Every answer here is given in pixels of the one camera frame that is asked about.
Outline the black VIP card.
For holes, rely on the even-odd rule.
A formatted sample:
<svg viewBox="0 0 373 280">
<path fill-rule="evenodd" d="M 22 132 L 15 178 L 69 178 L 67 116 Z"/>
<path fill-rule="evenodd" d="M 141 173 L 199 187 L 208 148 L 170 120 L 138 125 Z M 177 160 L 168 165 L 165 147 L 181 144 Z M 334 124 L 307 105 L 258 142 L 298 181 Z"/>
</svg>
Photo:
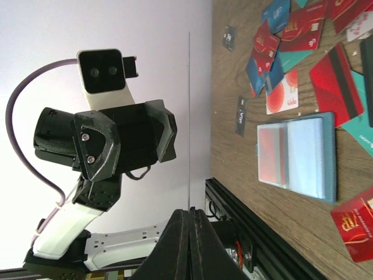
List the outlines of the black VIP card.
<svg viewBox="0 0 373 280">
<path fill-rule="evenodd" d="M 242 96 L 238 97 L 237 113 L 236 113 L 236 121 L 235 121 L 235 132 L 241 137 L 245 136 L 247 104 L 248 104 L 248 99 L 246 97 L 242 97 Z"/>
</svg>

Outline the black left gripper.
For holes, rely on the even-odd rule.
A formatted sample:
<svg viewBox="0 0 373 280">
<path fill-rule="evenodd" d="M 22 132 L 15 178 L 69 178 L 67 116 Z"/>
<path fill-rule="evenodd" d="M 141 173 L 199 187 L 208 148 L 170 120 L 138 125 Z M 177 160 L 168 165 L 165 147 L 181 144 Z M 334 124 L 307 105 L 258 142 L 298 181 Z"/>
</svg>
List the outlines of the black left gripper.
<svg viewBox="0 0 373 280">
<path fill-rule="evenodd" d="M 176 158 L 175 116 L 163 100 L 67 113 L 46 107 L 33 137 L 39 159 L 96 182 Z"/>
</svg>

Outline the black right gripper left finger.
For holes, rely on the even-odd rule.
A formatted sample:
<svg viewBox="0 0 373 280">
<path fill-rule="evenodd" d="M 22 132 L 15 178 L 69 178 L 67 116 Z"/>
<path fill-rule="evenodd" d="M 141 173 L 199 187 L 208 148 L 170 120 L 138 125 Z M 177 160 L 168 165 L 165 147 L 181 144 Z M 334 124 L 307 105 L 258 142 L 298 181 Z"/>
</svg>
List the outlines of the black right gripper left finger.
<svg viewBox="0 0 373 280">
<path fill-rule="evenodd" d="M 186 279 L 188 272 L 189 212 L 171 215 L 153 251 L 132 276 L 138 280 Z"/>
</svg>

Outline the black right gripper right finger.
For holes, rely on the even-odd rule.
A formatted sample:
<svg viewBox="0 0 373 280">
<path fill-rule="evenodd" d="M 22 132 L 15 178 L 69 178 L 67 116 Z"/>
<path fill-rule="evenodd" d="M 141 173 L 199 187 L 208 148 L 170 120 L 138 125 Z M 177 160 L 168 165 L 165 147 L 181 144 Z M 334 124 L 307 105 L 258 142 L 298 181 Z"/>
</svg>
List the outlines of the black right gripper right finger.
<svg viewBox="0 0 373 280">
<path fill-rule="evenodd" d="M 240 280 L 248 277 L 227 254 L 204 211 L 189 210 L 191 279 Z"/>
</svg>

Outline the thin dark edge-on card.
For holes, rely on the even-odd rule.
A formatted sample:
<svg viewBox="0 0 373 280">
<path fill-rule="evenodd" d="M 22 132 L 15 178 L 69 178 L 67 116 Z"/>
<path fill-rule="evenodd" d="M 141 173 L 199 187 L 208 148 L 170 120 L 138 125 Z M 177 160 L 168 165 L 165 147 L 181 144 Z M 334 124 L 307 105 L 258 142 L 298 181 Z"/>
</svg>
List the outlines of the thin dark edge-on card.
<svg viewBox="0 0 373 280">
<path fill-rule="evenodd" d="M 188 33 L 188 141 L 187 141 L 187 151 L 188 151 L 188 207 L 191 207 L 191 32 Z"/>
</svg>

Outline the blue leather card holder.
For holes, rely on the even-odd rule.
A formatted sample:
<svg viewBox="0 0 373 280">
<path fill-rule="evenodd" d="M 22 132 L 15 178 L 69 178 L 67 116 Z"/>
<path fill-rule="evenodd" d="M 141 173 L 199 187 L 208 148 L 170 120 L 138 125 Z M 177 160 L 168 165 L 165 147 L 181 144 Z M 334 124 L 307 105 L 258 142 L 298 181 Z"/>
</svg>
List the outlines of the blue leather card holder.
<svg viewBox="0 0 373 280">
<path fill-rule="evenodd" d="M 337 197 L 335 118 L 316 113 L 270 124 L 286 127 L 285 190 L 333 204 Z"/>
</svg>

